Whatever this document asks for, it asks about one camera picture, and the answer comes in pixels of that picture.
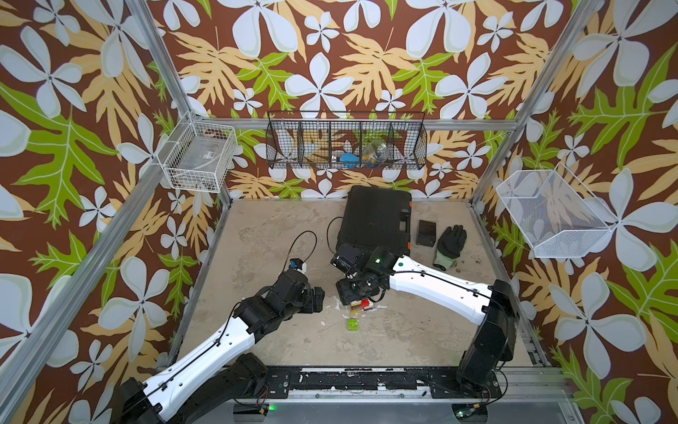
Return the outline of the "light green lego brick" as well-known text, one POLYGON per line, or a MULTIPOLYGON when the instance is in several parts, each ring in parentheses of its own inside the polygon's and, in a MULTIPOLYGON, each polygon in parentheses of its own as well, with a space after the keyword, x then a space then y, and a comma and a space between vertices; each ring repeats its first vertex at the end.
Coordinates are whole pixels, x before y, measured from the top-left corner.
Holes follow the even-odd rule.
POLYGON ((347 330, 349 331, 358 331, 359 330, 359 321, 356 318, 350 318, 347 321, 347 330))

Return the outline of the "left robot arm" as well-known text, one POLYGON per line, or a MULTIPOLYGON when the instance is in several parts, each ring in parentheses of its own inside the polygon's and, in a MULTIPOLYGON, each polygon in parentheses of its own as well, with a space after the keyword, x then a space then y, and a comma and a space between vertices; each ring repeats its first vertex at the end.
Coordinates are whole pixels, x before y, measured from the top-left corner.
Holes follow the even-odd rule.
POLYGON ((325 291, 309 284, 294 258, 275 284, 240 301, 226 323, 181 360, 140 382, 123 383, 113 400, 114 423, 192 423, 230 399, 260 397, 267 367, 251 348, 295 314, 323 309, 325 291))

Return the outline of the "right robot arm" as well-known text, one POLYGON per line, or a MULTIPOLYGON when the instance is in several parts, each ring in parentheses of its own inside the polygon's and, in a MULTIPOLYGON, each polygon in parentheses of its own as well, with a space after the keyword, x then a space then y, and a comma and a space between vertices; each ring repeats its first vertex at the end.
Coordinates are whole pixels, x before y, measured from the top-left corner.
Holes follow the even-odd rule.
POLYGON ((473 283, 427 267, 386 247, 372 252, 341 245, 330 263, 344 274, 337 282, 341 302, 380 300, 387 291, 408 293, 459 314, 478 326, 457 366, 460 385, 482 388, 499 365, 514 358, 519 305, 510 284, 473 283))

